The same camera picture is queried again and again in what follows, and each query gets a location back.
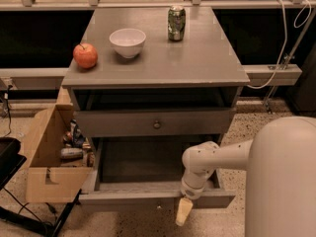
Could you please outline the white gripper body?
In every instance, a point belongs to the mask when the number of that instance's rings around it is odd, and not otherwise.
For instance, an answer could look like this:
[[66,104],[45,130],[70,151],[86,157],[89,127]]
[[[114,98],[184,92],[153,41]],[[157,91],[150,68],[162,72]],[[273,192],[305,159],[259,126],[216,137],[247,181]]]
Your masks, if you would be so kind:
[[182,195],[192,200],[200,198],[208,178],[208,173],[186,171],[181,180]]

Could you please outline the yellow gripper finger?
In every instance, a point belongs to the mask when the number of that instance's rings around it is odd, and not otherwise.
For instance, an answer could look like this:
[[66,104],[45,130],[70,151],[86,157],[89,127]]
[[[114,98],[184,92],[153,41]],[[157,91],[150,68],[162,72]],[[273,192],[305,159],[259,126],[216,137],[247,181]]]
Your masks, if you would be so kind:
[[193,202],[187,198],[182,197],[179,201],[178,211],[176,216],[176,224],[178,226],[183,226],[193,209]]

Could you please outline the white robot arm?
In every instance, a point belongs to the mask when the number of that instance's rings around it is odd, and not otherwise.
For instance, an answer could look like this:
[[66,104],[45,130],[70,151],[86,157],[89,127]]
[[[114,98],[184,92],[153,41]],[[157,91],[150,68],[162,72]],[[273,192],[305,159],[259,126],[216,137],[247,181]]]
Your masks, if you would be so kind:
[[316,237],[316,118],[287,117],[266,124],[248,141],[188,148],[176,224],[217,169],[246,172],[245,237]]

